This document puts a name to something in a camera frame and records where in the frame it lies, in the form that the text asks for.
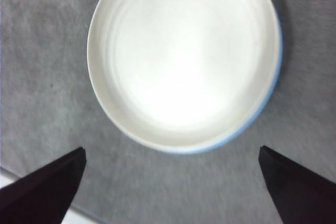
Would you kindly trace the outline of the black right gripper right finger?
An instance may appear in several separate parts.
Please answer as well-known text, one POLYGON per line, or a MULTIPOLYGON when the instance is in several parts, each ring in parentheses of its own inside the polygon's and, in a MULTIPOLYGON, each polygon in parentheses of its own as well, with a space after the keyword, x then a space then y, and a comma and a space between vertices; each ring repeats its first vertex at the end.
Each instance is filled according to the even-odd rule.
POLYGON ((334 182, 267 146, 258 161, 283 223, 335 223, 334 182))

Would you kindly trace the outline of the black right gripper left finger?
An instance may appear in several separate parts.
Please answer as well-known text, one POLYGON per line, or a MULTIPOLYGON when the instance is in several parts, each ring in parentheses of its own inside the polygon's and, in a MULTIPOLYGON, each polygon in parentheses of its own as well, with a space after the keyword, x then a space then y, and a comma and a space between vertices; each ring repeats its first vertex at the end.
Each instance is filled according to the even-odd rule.
POLYGON ((62 223, 86 166, 79 147, 1 189, 1 223, 62 223))

